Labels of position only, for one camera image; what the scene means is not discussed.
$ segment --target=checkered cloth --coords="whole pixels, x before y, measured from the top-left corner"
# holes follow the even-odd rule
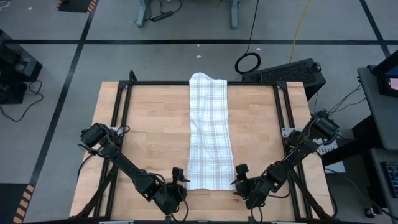
[[[195,73],[190,89],[188,190],[234,190],[229,140],[227,81]]]

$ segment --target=monitor screen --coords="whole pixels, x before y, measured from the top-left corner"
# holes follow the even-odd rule
[[[389,70],[389,71],[387,72],[386,75],[389,75],[389,76],[393,76],[393,77],[397,77],[397,78],[398,78],[398,65],[396,65],[394,68],[392,68],[391,70]]]
[[[391,88],[394,90],[398,90],[398,78],[390,78]]]

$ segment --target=wooden table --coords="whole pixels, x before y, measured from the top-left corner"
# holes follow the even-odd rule
[[[109,125],[111,122],[117,82],[103,82],[93,122]],[[310,119],[308,103],[302,83],[288,83],[290,104],[295,125],[302,128]],[[120,123],[124,95],[121,100]],[[283,94],[280,101],[288,125]],[[271,163],[284,157],[279,122],[271,86],[228,86],[229,131],[234,164],[246,163],[248,177],[260,175]],[[123,154],[140,169],[163,175],[171,181],[173,166],[187,170],[190,143],[189,86],[133,86],[127,125],[131,131],[124,137]],[[70,215],[77,214],[89,201],[98,187],[103,159],[91,158],[82,168],[77,183]],[[320,158],[311,154],[303,161],[307,187],[328,214],[333,213],[328,186]],[[285,195],[284,184],[276,195]],[[298,190],[301,216],[305,217],[302,196]],[[104,215],[108,193],[103,196],[101,214]],[[188,192],[189,215],[187,220],[247,221],[250,210],[242,198],[230,191],[194,190]],[[175,214],[181,220],[185,205]],[[294,220],[292,199],[267,197],[262,207],[264,220]],[[258,209],[254,216],[259,219]],[[134,189],[130,178],[122,172],[114,196],[112,219],[164,220],[165,215],[154,202],[148,203]]]

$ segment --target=electrical wire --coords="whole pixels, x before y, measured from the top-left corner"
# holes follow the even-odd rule
[[[326,168],[326,167],[324,167],[324,169],[325,169],[325,170],[328,170],[328,171],[330,171],[330,172],[333,172],[333,173],[338,174],[337,171],[328,169],[328,168]],[[368,196],[366,196],[366,195],[362,192],[362,190],[359,189],[359,187],[358,187],[351,179],[349,179],[349,178],[346,177],[345,175],[344,175],[343,177],[344,177],[349,183],[351,183],[351,184],[356,188],[356,190],[358,190],[358,192],[360,192],[361,195],[362,195],[366,200],[368,200],[373,206],[375,206],[376,208],[378,208],[382,213],[388,215],[388,216],[391,217],[392,219],[398,220],[398,217],[396,217],[395,215],[393,215],[393,214],[387,212],[385,209],[383,209],[382,207],[380,207],[376,202],[374,202],[372,199],[370,199]]]
[[[337,213],[338,213],[337,203],[336,203],[336,200],[335,200],[334,196],[331,194],[330,190],[329,190],[329,195],[330,195],[330,198],[331,198],[331,202],[333,203],[333,207],[335,209],[335,212],[333,213],[333,215],[331,217],[332,218],[336,218]]]
[[[5,5],[3,5],[3,6],[0,6],[0,11],[2,10],[2,9],[5,9],[5,8],[7,8],[9,5],[10,5],[10,1],[0,1],[0,4],[3,4],[3,3],[6,3]]]
[[[332,114],[337,113],[337,112],[339,112],[339,111],[342,111],[342,110],[344,110],[345,108],[347,108],[348,106],[360,104],[360,103],[362,103],[364,100],[366,100],[366,97],[363,98],[363,99],[362,99],[361,101],[359,101],[359,102],[347,104],[345,107],[343,107],[343,108],[340,109],[340,110],[334,110],[334,112],[333,112]]]
[[[346,95],[340,102],[338,102],[335,106],[333,106],[330,109],[330,111],[327,112],[329,114],[329,116],[331,116],[347,100],[347,98],[349,96],[351,96],[353,93],[355,93],[356,91],[358,91],[360,89],[362,89],[362,84],[359,84],[355,90],[353,90],[351,93],[348,93],[348,95]]]
[[[279,198],[279,199],[283,199],[283,198],[287,198],[287,197],[289,197],[290,196],[290,189],[289,189],[289,191],[287,192],[287,195],[284,195],[284,196],[278,196],[278,195],[268,195],[268,197],[273,197],[273,198]]]
[[[318,94],[319,94],[319,90],[317,91],[317,97],[315,98],[315,105],[313,106],[313,112],[314,112],[314,113],[317,112]]]
[[[39,83],[39,88],[38,88],[37,91],[32,90],[32,84],[33,84],[33,83]],[[42,89],[42,86],[43,86],[43,83],[42,83],[41,81],[38,81],[38,80],[36,80],[36,81],[34,81],[34,82],[31,82],[31,83],[29,84],[28,90],[29,90],[30,92],[32,92],[32,93],[25,93],[25,95],[28,95],[28,96],[39,95],[39,96],[41,96],[41,97],[40,97],[38,100],[36,100],[35,102],[31,103],[31,104],[26,108],[26,110],[25,110],[24,113],[22,114],[21,118],[19,118],[19,119],[14,119],[14,118],[10,117],[9,115],[7,115],[7,114],[4,112],[4,109],[0,106],[1,114],[2,114],[3,116],[5,116],[6,118],[10,119],[10,120],[13,121],[13,122],[20,122],[22,119],[24,119],[24,117],[25,117],[27,111],[29,110],[29,108],[30,108],[31,106],[35,105],[36,103],[38,103],[38,102],[40,102],[40,101],[42,101],[42,100],[44,99],[44,95],[40,93],[40,90]]]
[[[251,26],[251,32],[250,32],[250,38],[249,38],[248,49],[246,49],[246,52],[245,52],[240,58],[238,58],[238,60],[235,62],[235,71],[238,72],[239,74],[241,74],[242,76],[243,76],[244,74],[246,74],[246,73],[257,71],[257,70],[259,69],[260,65],[261,65],[261,57],[260,57],[259,54],[254,53],[254,52],[248,53],[248,52],[249,52],[249,48],[250,48],[251,38],[252,38],[252,35],[253,35],[254,25],[255,25],[255,23],[256,23],[256,17],[257,17],[257,9],[258,9],[258,7],[259,7],[259,0],[257,0],[257,3],[256,3],[256,10],[254,11],[254,19],[253,19],[253,23],[252,23],[252,26]],[[252,68],[252,69],[250,69],[250,70],[248,70],[248,71],[245,71],[245,72],[240,71],[240,70],[239,70],[239,63],[242,61],[242,59],[244,59],[245,57],[250,56],[250,55],[251,55],[251,56],[255,56],[255,57],[257,58],[257,64],[254,66],[254,68]]]
[[[310,3],[311,3],[311,0],[307,0],[307,2],[305,3],[303,14],[301,15],[300,22],[298,22],[298,26],[296,28],[296,32],[294,33],[293,44],[292,44],[292,52],[290,53],[289,63],[292,63],[293,55],[294,55],[294,48],[295,48],[295,45],[296,45],[297,34],[298,34],[299,30],[300,30],[301,24],[302,24],[302,22],[304,20],[304,17],[306,15],[306,13],[307,13],[307,9],[308,9]]]
[[[250,208],[250,214],[251,214],[253,220],[254,220],[256,223],[262,223],[262,211],[261,211],[261,206],[254,207],[254,205],[256,204],[256,202],[257,202],[258,199],[259,199],[259,198],[256,198],[256,199],[254,200],[253,205],[252,205],[251,208]],[[253,209],[254,209],[254,208],[259,208],[259,211],[260,211],[260,221],[257,221],[257,220],[254,218],[254,215],[253,215]]]
[[[250,38],[249,38],[248,49],[246,50],[245,54],[248,53],[249,48],[250,48],[251,37],[253,36],[254,24],[256,23],[256,17],[257,17],[257,9],[258,9],[258,7],[259,7],[259,0],[257,0],[256,9],[254,10],[254,19],[253,19],[253,23],[252,23],[252,25],[251,25],[251,31],[250,31]]]
[[[176,11],[172,11],[173,14],[178,12],[181,9],[181,7],[182,7],[182,2],[181,2],[181,0],[179,0],[179,1],[180,1],[180,7],[178,7],[178,9]],[[159,0],[159,4],[160,4],[160,6],[159,6],[160,13],[161,14],[165,14],[165,12],[163,11],[163,0]]]
[[[82,168],[83,165],[87,162],[87,160],[88,160],[89,158],[93,157],[93,156],[94,156],[93,154],[90,154],[90,155],[81,163],[81,165],[80,165],[80,167],[79,167],[79,170],[77,171],[77,179],[78,179],[78,180],[79,180],[81,168]]]
[[[170,212],[170,214],[171,214],[173,220],[174,220],[176,223],[184,223],[185,220],[186,220],[187,217],[188,217],[188,214],[189,214],[189,207],[188,207],[187,201],[186,201],[185,198],[182,196],[182,193],[181,193],[181,190],[180,190],[180,189],[178,189],[178,193],[180,194],[180,197],[183,198],[183,202],[184,202],[185,206],[187,207],[187,212],[185,212],[185,216],[184,216],[184,219],[183,219],[182,221],[178,221],[178,220],[174,217],[174,215],[173,215],[172,212]]]

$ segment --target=concrete floor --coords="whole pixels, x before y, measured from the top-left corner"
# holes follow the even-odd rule
[[[229,3],[215,0],[183,0],[181,11],[160,22],[147,22],[137,28],[138,1],[99,0],[87,40],[186,40],[248,39],[255,0],[241,1],[239,28],[229,28]],[[56,12],[56,0],[12,0],[0,11],[0,29],[14,40],[80,40],[87,14]],[[178,1],[171,0],[170,8]],[[398,40],[396,0],[367,0],[376,25],[384,40]],[[292,40],[305,0],[260,1],[253,39]],[[153,1],[152,13],[159,13]],[[298,40],[378,40],[359,0],[317,0],[308,9]],[[289,61],[291,45],[253,44],[250,51],[261,55],[261,68]],[[25,222],[67,218],[76,187],[76,173],[83,153],[76,145],[80,131],[91,124],[96,100],[103,81],[125,80],[134,70],[139,80],[188,80],[195,72],[213,78],[240,80],[234,63],[246,50],[241,44],[185,45],[84,45],[73,72],[71,62],[76,44],[24,44],[30,54],[43,64],[39,80],[43,81],[44,100],[33,106],[20,123],[0,116],[7,130],[0,135],[3,155],[0,157],[0,183],[29,183],[43,146],[66,77],[72,82],[60,113],[49,151],[36,185]],[[388,45],[390,52],[398,45]],[[330,109],[358,86],[356,69],[378,64],[385,55],[380,45],[358,42],[339,44],[297,45],[294,61],[312,58],[321,63],[327,84],[320,90],[317,110]],[[245,60],[243,67],[253,64]],[[364,98],[357,91],[346,103]],[[22,105],[4,106],[8,114],[19,117],[34,101],[26,97]],[[311,110],[315,101],[309,101]],[[370,115],[366,101],[333,115],[344,129],[350,129]],[[345,161],[347,167],[357,162]],[[363,208],[369,204],[339,176],[328,177],[341,220],[388,223],[385,215],[367,219]]]

